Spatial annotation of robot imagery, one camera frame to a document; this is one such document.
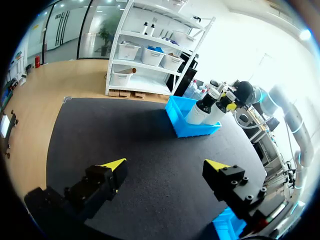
white bottle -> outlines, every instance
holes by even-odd
[[[191,98],[195,99],[195,100],[200,100],[205,96],[205,92],[206,92],[206,90],[204,90],[204,89],[202,89],[202,90],[197,89],[194,91]]]
[[[196,104],[192,107],[191,111],[188,113],[188,115],[185,117],[185,121],[188,124],[195,124],[199,125],[201,124],[206,117],[209,116],[209,113],[206,113],[202,111]]]
[[[155,25],[152,24],[151,27],[150,27],[150,30],[149,30],[148,35],[149,35],[150,37],[152,37],[152,35],[154,34],[154,31],[155,31]]]
[[[188,124],[201,124],[205,118],[209,116],[212,105],[216,102],[218,97],[219,92],[216,89],[210,89],[210,91],[205,94],[204,98],[198,100],[192,107],[191,111],[185,117],[185,121]]]
[[[147,31],[148,23],[149,23],[148,21],[146,21],[146,22],[144,23],[143,29],[142,29],[142,31],[141,31],[141,34],[142,34],[142,35],[145,35],[145,33],[146,33],[146,31]]]
[[[191,98],[192,97],[195,90],[198,89],[196,82],[197,82],[197,80],[195,80],[195,79],[192,80],[192,82],[189,84],[188,88],[185,90],[182,97],[184,97],[184,98]]]
[[[236,96],[231,92],[227,91],[226,95],[217,101],[211,107],[210,114],[204,119],[203,124],[215,125],[219,122],[227,113],[227,106],[236,99]]]

cable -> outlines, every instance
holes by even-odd
[[[271,238],[271,237],[269,237],[269,236],[260,236],[260,235],[245,236],[245,237],[243,237],[243,238],[240,238],[239,240],[245,240],[245,239],[274,240],[274,238]]]
[[[290,139],[288,124],[287,124],[286,119],[285,119],[285,118],[283,118],[283,119],[284,119],[284,123],[285,123],[285,126],[286,126],[286,133],[288,134],[288,139],[289,139],[289,144],[290,144],[290,151],[291,151],[292,160],[293,160],[293,162],[294,162],[295,169],[297,169],[297,164],[296,164],[296,161],[295,161],[294,152],[292,151],[292,145],[291,145],[291,139]]]
[[[267,120],[265,120],[265,121],[263,121],[263,122],[261,122],[261,123],[259,123],[259,124],[257,124],[257,125],[254,125],[254,126],[243,126],[243,125],[241,125],[241,124],[238,122],[237,117],[236,117],[236,113],[237,113],[237,111],[234,111],[234,113],[233,113],[235,122],[236,122],[241,128],[243,128],[243,129],[255,129],[255,128],[258,128],[259,126],[265,124],[266,122],[268,122],[269,120],[271,120],[271,119],[274,118],[274,117],[272,116],[272,117],[268,118]]]

white bottle on shelf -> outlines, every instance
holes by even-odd
[[[154,34],[154,31],[155,31],[155,25],[152,24],[151,27],[150,27],[150,30],[149,30],[148,35],[149,35],[150,37],[152,37],[152,35]]]
[[[143,28],[142,28],[142,31],[141,31],[141,34],[142,35],[145,35],[146,31],[147,31],[147,27],[148,27],[148,21],[146,21],[143,25]]]

blue bin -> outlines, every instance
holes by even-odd
[[[186,122],[185,117],[196,102],[197,100],[190,98],[170,96],[165,110],[178,138],[209,135],[221,128],[220,122],[216,125],[194,125]]]
[[[220,240],[237,240],[246,226],[244,220],[239,220],[234,212],[227,207],[213,221]]]

glass door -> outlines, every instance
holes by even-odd
[[[77,59],[81,26],[90,0],[62,0],[53,6],[44,41],[44,63]]]
[[[115,33],[127,3],[93,0],[80,39],[79,58],[109,59]]]
[[[27,64],[35,65],[35,57],[40,56],[42,63],[42,46],[44,41],[44,29],[48,21],[52,6],[40,12],[28,30]]]

